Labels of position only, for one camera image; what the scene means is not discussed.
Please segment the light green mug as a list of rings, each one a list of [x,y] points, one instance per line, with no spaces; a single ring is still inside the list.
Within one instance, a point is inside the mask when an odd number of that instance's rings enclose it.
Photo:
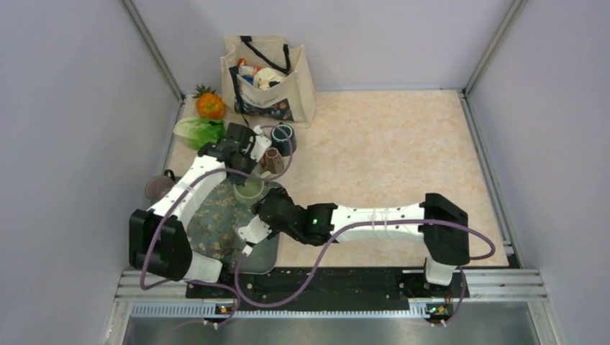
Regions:
[[[238,203],[251,207],[263,198],[265,183],[261,180],[247,179],[243,185],[233,185],[233,193]]]

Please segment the brown striped small mug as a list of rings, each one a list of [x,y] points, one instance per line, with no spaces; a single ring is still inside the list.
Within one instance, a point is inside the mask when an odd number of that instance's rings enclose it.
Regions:
[[[283,157],[281,153],[275,148],[270,147],[265,151],[263,156],[264,170],[268,171],[272,175],[278,175],[285,169]]]

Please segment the purple mug black handle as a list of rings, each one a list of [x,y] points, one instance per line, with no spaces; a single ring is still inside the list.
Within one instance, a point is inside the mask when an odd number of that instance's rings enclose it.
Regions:
[[[162,175],[155,176],[145,186],[145,196],[152,203],[162,199],[176,184],[174,172],[167,169]]]

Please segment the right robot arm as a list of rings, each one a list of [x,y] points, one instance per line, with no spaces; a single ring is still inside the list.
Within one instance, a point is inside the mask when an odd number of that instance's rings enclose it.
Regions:
[[[441,296],[451,286],[452,272],[470,263],[467,213],[439,193],[428,193],[421,203],[392,208],[356,208],[335,203],[307,207],[294,203],[285,188],[272,188],[256,202],[253,218],[237,231],[245,253],[265,239],[284,233],[313,247],[362,240],[404,240],[423,243],[422,287]]]

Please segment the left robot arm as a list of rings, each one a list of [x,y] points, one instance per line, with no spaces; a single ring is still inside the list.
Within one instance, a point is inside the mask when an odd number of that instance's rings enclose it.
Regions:
[[[231,279],[223,264],[194,252],[186,230],[210,192],[224,181],[244,185],[270,146],[261,126],[236,123],[221,139],[206,143],[169,192],[130,216],[129,264],[170,281],[198,280],[210,295],[226,295]]]

